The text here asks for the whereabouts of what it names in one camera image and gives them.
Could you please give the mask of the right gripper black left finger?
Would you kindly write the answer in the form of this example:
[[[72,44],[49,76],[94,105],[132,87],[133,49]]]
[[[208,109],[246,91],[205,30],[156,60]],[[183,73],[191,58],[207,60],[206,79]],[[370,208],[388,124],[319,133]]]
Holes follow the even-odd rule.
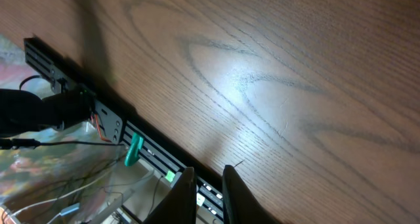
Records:
[[[157,205],[143,224],[195,224],[196,174],[187,167],[167,196]]]

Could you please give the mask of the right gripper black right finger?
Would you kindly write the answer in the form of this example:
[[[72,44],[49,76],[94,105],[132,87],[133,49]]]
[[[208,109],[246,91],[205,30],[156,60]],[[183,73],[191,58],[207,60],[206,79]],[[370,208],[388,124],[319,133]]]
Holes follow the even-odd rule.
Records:
[[[257,201],[238,172],[226,165],[222,174],[224,223],[278,224]]]

